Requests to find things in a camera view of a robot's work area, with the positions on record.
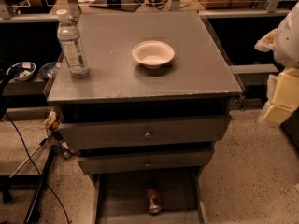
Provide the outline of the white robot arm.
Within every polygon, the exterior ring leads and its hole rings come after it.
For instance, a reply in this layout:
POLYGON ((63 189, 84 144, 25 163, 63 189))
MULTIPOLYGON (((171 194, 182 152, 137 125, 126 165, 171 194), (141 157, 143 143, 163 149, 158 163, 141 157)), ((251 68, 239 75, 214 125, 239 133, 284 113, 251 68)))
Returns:
POLYGON ((267 102, 258 121, 275 127, 286 121, 299 107, 299 3, 279 26, 254 46, 262 52, 273 51, 274 60, 284 66, 267 80, 267 102))

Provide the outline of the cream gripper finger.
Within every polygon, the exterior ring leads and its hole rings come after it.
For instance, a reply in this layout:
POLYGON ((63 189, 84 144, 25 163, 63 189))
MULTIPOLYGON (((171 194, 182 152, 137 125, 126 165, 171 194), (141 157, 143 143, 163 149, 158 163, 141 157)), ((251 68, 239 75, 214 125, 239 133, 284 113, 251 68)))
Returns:
POLYGON ((268 127, 278 127, 291 115, 292 112, 289 110, 266 103, 258 117, 258 122, 268 127))
POLYGON ((273 29, 272 31, 264 35, 256 42, 254 48, 261 52, 273 51, 275 47, 275 37, 277 34, 277 30, 278 29, 273 29))

